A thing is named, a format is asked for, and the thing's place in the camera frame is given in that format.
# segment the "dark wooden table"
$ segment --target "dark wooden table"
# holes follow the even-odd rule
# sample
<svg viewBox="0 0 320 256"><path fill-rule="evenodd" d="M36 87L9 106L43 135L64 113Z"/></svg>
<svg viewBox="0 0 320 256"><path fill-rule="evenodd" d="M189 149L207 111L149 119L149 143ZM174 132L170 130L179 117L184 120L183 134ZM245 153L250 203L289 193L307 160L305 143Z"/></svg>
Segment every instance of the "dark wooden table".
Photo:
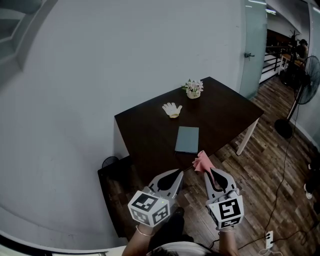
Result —
<svg viewBox="0 0 320 256"><path fill-rule="evenodd" d="M246 146L264 113L251 101L211 77L202 80L204 91L189 99L181 88L169 91L115 116L126 148L142 182L147 185L168 170L187 169L196 154L175 153L179 126L199 127L199 152L209 156L249 128L237 151ZM169 118L165 103L182 105L178 118Z"/></svg>

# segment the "flower pot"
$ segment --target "flower pot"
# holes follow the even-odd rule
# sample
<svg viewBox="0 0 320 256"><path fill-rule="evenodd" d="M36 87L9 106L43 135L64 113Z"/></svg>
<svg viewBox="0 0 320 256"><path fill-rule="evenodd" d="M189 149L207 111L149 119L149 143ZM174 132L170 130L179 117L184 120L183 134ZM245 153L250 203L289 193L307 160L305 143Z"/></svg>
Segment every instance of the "flower pot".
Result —
<svg viewBox="0 0 320 256"><path fill-rule="evenodd" d="M197 90L197 91L187 91L186 95L188 96L189 99L196 99L199 98L201 94L201 91Z"/></svg>

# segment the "power strip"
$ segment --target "power strip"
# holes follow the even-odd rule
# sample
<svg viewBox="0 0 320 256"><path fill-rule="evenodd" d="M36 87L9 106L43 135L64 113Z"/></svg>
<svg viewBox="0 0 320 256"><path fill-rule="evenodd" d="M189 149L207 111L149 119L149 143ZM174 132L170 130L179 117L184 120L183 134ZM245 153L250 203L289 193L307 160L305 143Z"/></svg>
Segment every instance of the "power strip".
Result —
<svg viewBox="0 0 320 256"><path fill-rule="evenodd" d="M274 244L272 243L274 240L274 232L269 231L265 236L265 249L270 249Z"/></svg>

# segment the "electric fan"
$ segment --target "electric fan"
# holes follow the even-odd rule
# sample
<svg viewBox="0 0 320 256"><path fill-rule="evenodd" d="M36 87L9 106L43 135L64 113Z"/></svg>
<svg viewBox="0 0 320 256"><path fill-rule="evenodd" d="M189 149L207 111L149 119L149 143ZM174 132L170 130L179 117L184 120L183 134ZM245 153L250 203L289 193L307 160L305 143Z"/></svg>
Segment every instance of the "electric fan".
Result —
<svg viewBox="0 0 320 256"><path fill-rule="evenodd" d="M294 88L294 102L286 119L278 119L274 128L285 139L291 138L293 131L289 121L298 104L307 104L315 96L320 84L320 63L316 56L308 57L291 80Z"/></svg>

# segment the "pink cloth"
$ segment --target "pink cloth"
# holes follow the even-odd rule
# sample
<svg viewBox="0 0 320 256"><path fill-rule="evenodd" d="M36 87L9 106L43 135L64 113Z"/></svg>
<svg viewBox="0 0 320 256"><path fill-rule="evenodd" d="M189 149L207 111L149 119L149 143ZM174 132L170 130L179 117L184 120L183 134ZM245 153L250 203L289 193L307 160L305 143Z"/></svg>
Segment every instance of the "pink cloth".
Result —
<svg viewBox="0 0 320 256"><path fill-rule="evenodd" d="M211 173L210 168L215 168L215 166L210 161L209 157L207 156L204 150L200 151L198 154L198 158L196 158L193 162L193 167L195 171L204 173L208 171L211 175L212 181L215 182L214 176Z"/></svg>

